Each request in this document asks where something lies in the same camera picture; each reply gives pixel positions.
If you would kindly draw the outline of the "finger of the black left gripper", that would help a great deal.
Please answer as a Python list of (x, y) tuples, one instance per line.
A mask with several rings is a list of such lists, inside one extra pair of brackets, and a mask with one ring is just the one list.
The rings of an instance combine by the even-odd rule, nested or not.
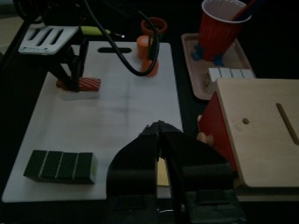
[(77, 64), (76, 64), (76, 73), (73, 74), (73, 83), (75, 87), (80, 87), (80, 77), (83, 76), (84, 72), (84, 65), (85, 65), (85, 58), (88, 53), (89, 41), (87, 38), (83, 38), (79, 45), (79, 57), (77, 57)]
[[(71, 75), (67, 74), (61, 64), (67, 64), (69, 66)], [(69, 91), (75, 92), (80, 91), (80, 75), (77, 65), (77, 56), (73, 56), (71, 59), (64, 59), (52, 55), (45, 59), (45, 67), (48, 72), (59, 79), (63, 86)]]

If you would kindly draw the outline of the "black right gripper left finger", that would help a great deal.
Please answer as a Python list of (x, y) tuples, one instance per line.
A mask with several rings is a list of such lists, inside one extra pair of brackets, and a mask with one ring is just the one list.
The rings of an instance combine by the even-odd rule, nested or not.
[(147, 125), (107, 170), (105, 224), (156, 224), (159, 127)]

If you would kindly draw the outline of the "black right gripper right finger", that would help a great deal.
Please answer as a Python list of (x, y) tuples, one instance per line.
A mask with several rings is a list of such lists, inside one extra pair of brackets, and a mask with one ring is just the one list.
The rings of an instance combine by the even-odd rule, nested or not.
[(227, 159), (200, 140), (159, 122), (175, 224), (248, 224)]

